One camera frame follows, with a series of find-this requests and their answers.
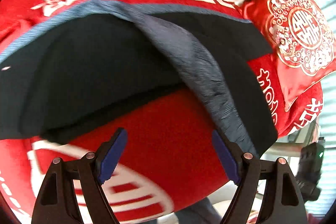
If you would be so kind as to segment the red embroidered satin cushion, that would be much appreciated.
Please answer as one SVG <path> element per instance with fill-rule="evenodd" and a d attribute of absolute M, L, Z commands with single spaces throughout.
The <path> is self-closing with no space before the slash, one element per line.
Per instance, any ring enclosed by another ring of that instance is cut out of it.
<path fill-rule="evenodd" d="M 272 48 L 285 110 L 335 72 L 335 35 L 314 0 L 245 0 L 236 9 Z"/>

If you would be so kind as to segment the black pants patterned blue waistband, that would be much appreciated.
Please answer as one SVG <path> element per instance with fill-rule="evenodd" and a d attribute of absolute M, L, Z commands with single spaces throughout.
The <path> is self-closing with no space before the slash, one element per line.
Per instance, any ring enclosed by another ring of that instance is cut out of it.
<path fill-rule="evenodd" d="M 1 51 L 1 138 L 65 144 L 160 96 L 191 89 L 216 127 L 262 155 L 277 139 L 248 62 L 271 53 L 249 20 L 173 4 L 90 0 Z"/>

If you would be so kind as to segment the red sofa white characters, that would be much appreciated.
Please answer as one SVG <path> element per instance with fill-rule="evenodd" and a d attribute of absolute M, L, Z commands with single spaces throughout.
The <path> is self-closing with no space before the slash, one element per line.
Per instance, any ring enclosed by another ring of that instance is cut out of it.
<path fill-rule="evenodd" d="M 1 0 L 1 51 L 4 40 L 28 29 L 26 22 L 45 22 L 86 1 L 90 0 Z M 186 5 L 245 19 L 236 9 L 245 0 L 103 1 Z M 310 114 L 321 112 L 319 83 L 285 110 L 272 51 L 248 65 L 268 104 L 277 139 L 294 126 L 306 124 Z M 216 127 L 195 93 L 183 87 L 65 144 L 41 136 L 1 138 L 1 223 L 18 223 L 20 217 L 32 223 L 35 201 L 53 159 L 72 161 L 96 152 L 118 128 L 127 131 L 126 146 L 111 178 L 102 184 L 118 223 L 147 222 L 206 197 L 222 217 L 221 223 L 245 223 L 261 178 L 266 179 L 266 194 L 258 223 L 307 221 L 301 192 L 287 162 L 260 160 L 243 151 Z M 80 181 L 73 184 L 83 223 L 93 223 Z"/>

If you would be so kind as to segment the operator grey trouser legs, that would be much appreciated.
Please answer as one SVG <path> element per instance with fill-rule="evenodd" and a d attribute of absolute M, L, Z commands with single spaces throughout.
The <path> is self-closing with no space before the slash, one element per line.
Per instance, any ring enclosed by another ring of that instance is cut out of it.
<path fill-rule="evenodd" d="M 220 224 L 222 217 L 206 197 L 180 211 L 176 211 L 179 224 Z"/>

